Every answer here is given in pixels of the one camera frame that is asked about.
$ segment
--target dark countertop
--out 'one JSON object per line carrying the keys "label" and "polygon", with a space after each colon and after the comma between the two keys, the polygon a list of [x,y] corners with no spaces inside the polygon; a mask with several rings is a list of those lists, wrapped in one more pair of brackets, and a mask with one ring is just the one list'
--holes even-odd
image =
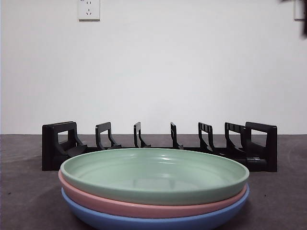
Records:
{"label": "dark countertop", "polygon": [[[170,135],[144,135],[153,146],[170,146]],[[94,145],[93,135],[79,135]],[[114,135],[132,146],[132,135]],[[222,135],[215,144],[223,145]],[[262,136],[253,137],[260,142]],[[197,135],[178,135],[180,144],[198,145]],[[58,172],[43,172],[41,135],[1,135],[1,229],[89,230],[61,197]],[[251,172],[243,209],[219,230],[307,229],[307,135],[278,136],[278,172]]]}

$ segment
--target dish rack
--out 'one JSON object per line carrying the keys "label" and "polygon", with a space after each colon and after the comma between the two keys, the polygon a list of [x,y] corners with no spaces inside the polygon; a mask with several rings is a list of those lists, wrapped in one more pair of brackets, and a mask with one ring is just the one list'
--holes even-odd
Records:
{"label": "dish rack", "polygon": [[[277,171],[277,126],[265,125],[260,123],[246,122],[245,126],[232,123],[225,123],[226,147],[216,147],[213,144],[213,128],[205,123],[198,123],[198,136],[200,145],[197,147],[185,147],[177,141],[177,128],[174,123],[170,124],[172,146],[158,147],[164,149],[192,150],[223,156],[233,159],[245,165],[250,171]],[[259,145],[252,141],[252,130],[266,133],[265,146]],[[58,134],[68,132],[67,141],[59,142]],[[107,131],[108,139],[111,142],[110,147],[102,144],[100,134]],[[241,147],[236,146],[229,137],[229,131],[240,134]],[[206,142],[202,134],[208,135]],[[106,122],[98,124],[95,127],[96,146],[89,147],[81,142],[77,134],[77,124],[73,121],[60,122],[43,125],[42,127],[42,170],[52,171],[59,170],[61,164],[74,156],[100,151],[120,148],[154,148],[151,144],[145,143],[142,138],[141,123],[134,125],[134,147],[122,147],[112,137],[111,123]]]}

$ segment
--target stack of plates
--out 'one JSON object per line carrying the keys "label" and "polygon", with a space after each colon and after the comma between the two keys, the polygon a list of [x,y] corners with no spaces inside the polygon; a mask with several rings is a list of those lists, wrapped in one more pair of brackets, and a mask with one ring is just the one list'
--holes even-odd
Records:
{"label": "stack of plates", "polygon": [[61,165],[72,212],[97,229],[214,229],[244,205],[249,171],[211,154],[176,149],[114,149]]}

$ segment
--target wall socket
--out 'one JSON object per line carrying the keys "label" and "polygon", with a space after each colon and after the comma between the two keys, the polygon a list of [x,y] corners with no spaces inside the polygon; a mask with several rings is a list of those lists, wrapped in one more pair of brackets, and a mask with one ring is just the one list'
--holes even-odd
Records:
{"label": "wall socket", "polygon": [[305,5],[303,0],[294,0],[294,20],[304,21],[306,16]]}
{"label": "wall socket", "polygon": [[79,21],[100,21],[100,0],[78,0]]}

